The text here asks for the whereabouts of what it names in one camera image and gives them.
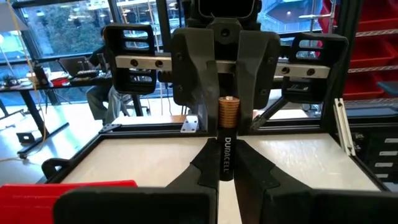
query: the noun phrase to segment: floor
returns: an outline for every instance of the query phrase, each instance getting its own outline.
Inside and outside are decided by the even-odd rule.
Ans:
[[[273,93],[270,103],[275,101],[277,97],[278,93]],[[181,114],[181,106],[176,105],[172,98],[170,101],[164,98],[162,100],[163,105],[160,102],[160,99],[141,99],[143,106],[150,106],[152,116]],[[273,118],[306,117],[306,114],[299,109],[300,107],[300,105],[287,105],[290,110],[280,111]],[[7,107],[9,113],[19,109],[25,109],[25,107]],[[134,116],[134,110],[129,110],[129,112]],[[56,107],[49,106],[45,118],[46,126],[49,130],[65,121],[68,121],[70,125],[49,138],[45,144],[38,146],[36,151],[32,151],[27,161],[21,161],[16,157],[17,151],[21,150],[23,146],[19,143],[15,133],[22,129],[24,131],[28,129],[34,130],[33,119],[30,115],[16,114],[0,120],[0,170],[2,171],[0,172],[0,186],[5,183],[32,184],[38,182],[43,177],[41,164],[44,161],[53,157],[71,158],[101,129],[101,121],[93,120],[86,103],[65,104]],[[389,186],[398,191],[396,185]]]

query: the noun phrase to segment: laptop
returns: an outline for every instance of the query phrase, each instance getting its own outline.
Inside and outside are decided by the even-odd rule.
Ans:
[[[79,71],[90,69],[85,63],[86,61],[86,57],[60,58],[58,60],[61,67],[73,77],[77,76]]]

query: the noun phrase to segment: screw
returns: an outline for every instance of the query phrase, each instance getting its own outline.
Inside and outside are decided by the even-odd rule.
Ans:
[[[307,75],[311,76],[313,74],[315,74],[315,69],[313,69],[313,68],[308,69]]]
[[[288,67],[282,68],[282,74],[288,74],[289,72],[290,72],[290,68],[288,68]]]
[[[157,68],[162,68],[162,67],[163,67],[163,62],[162,62],[161,60],[157,60],[157,61],[155,62],[155,66],[156,66]]]
[[[181,54],[181,53],[177,53],[176,56],[177,56],[177,58],[178,58],[179,60],[182,60],[182,54]]]
[[[132,59],[130,64],[134,67],[138,66],[138,61],[136,59]]]

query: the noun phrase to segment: man sitting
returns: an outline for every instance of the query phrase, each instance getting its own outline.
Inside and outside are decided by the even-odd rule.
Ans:
[[[104,28],[101,29],[102,40],[104,40]],[[100,64],[97,54],[103,54],[105,60],[109,61],[109,55],[105,51],[105,45],[95,50],[91,57],[88,59],[90,63],[97,67]],[[87,102],[95,120],[102,119],[103,125],[112,123],[119,116],[122,97],[113,85],[101,85],[91,87],[87,93]],[[108,108],[104,106],[104,102],[108,102]]]

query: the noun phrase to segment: white surface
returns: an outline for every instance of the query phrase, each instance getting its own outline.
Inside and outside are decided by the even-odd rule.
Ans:
[[[378,190],[327,134],[241,138],[286,173],[313,188]],[[164,187],[183,172],[207,138],[109,139],[63,183],[130,180]],[[219,223],[241,223],[234,182],[220,182]]]

